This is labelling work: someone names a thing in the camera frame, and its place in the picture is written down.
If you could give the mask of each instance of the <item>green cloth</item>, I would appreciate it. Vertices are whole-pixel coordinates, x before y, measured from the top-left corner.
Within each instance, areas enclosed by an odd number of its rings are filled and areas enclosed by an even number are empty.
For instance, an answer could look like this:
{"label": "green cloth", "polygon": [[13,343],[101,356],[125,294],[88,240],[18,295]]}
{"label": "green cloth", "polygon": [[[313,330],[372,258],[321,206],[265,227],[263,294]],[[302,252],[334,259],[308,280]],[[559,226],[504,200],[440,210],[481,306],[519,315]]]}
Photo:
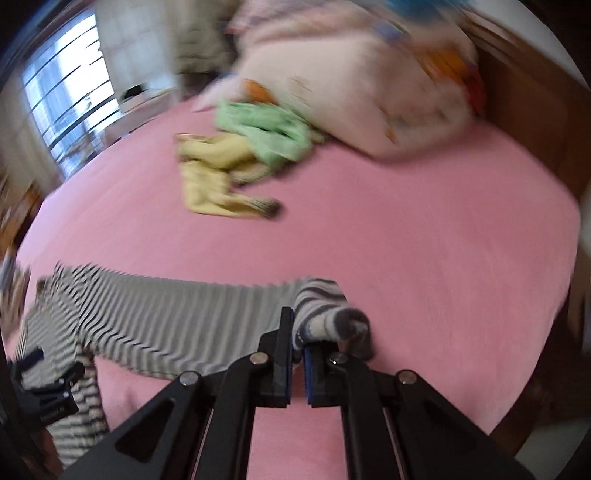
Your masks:
{"label": "green cloth", "polygon": [[269,103],[240,103],[221,100],[216,126],[244,135],[256,158],[271,168],[284,161],[299,161],[312,148],[310,127],[294,112]]}

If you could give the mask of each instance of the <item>yellow cloth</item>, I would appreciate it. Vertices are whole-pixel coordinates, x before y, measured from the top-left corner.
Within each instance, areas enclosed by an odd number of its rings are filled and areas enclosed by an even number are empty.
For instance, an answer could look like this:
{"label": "yellow cloth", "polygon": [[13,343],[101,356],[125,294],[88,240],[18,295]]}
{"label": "yellow cloth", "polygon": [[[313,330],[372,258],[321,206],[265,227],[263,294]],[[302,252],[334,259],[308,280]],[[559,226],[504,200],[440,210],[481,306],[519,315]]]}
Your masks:
{"label": "yellow cloth", "polygon": [[213,137],[177,134],[177,155],[188,209],[206,215],[272,218],[280,208],[270,198],[232,192],[232,183],[247,183],[270,174],[256,161],[246,137],[221,133]]}

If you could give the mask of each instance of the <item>pink bed sheet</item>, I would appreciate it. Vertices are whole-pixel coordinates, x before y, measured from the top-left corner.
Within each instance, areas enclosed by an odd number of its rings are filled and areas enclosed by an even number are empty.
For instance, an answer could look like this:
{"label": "pink bed sheet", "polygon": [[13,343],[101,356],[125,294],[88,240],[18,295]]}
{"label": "pink bed sheet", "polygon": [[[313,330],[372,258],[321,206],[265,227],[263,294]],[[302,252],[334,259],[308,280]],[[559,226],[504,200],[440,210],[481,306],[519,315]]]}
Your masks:
{"label": "pink bed sheet", "polygon": [[[567,190],[478,123],[398,164],[329,142],[246,190],[285,204],[275,221],[197,215],[182,203],[172,134],[214,133],[212,119],[184,103],[54,192],[18,256],[33,283],[56,262],[236,284],[334,278],[371,319],[373,368],[416,370],[491,431],[529,379],[567,292],[579,231]],[[111,427],[166,384],[97,365]],[[339,412],[307,408],[300,375],[293,405],[256,414],[250,478],[345,478]]]}

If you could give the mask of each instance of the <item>striped cloth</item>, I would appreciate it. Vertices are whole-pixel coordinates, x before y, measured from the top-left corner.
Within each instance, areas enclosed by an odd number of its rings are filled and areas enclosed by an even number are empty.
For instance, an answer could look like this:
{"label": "striped cloth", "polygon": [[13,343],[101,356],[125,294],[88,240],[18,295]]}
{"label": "striped cloth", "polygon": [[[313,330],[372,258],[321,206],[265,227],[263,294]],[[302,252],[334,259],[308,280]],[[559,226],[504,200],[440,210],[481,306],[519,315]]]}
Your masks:
{"label": "striped cloth", "polygon": [[44,351],[45,360],[24,376],[27,388],[54,381],[75,361],[86,368],[72,388],[79,412],[48,428],[69,466],[108,433],[95,355],[151,377],[209,375],[256,351],[261,335],[278,327],[284,306],[296,312],[296,348],[368,331],[365,315],[331,280],[245,287],[58,265],[23,320],[16,357],[38,346]]}

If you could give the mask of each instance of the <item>wooden headboard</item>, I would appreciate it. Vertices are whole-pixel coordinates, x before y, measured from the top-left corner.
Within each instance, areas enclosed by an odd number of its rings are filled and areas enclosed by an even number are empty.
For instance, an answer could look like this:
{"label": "wooden headboard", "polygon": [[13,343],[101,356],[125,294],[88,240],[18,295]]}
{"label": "wooden headboard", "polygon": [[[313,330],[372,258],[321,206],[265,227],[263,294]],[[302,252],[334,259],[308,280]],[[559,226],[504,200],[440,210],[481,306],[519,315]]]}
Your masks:
{"label": "wooden headboard", "polygon": [[523,39],[475,12],[488,121],[525,146],[580,200],[591,178],[591,92]]}

